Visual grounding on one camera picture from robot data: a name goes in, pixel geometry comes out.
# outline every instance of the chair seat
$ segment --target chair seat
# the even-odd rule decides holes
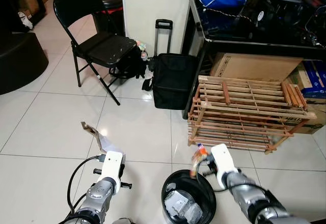
[[[94,63],[110,68],[115,66],[136,45],[136,41],[130,38],[100,32],[81,43],[79,47]]]

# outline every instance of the white wall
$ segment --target white wall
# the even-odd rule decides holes
[[[180,53],[188,0],[123,0],[125,27],[128,37],[146,44],[149,56],[154,53],[155,20],[173,21],[171,52]],[[167,33],[158,40],[158,53],[166,52]]]

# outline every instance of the rolling suitcase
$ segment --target rolling suitcase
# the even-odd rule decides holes
[[[169,53],[171,43],[172,21],[156,20],[154,75],[143,83],[142,90],[153,89],[154,104],[156,108],[179,109],[185,108],[198,60],[194,56]],[[168,40],[168,53],[157,56],[158,29],[170,29]]]
[[[170,30],[169,31],[169,39],[168,39],[168,48],[167,48],[167,53],[169,53],[170,45],[171,45],[172,28],[173,28],[173,22],[171,20],[168,20],[168,19],[157,19],[156,20],[156,22],[155,22],[154,56],[148,62],[148,69],[150,71],[154,71],[155,62],[157,61],[157,39],[158,39],[159,29]]]

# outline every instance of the chair backrest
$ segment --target chair backrest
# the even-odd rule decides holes
[[[53,8],[65,29],[86,15],[105,10],[102,0],[53,0]]]

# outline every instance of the sticker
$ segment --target sticker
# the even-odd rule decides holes
[[[261,21],[263,17],[264,17],[264,11],[261,11],[257,17],[258,21]]]

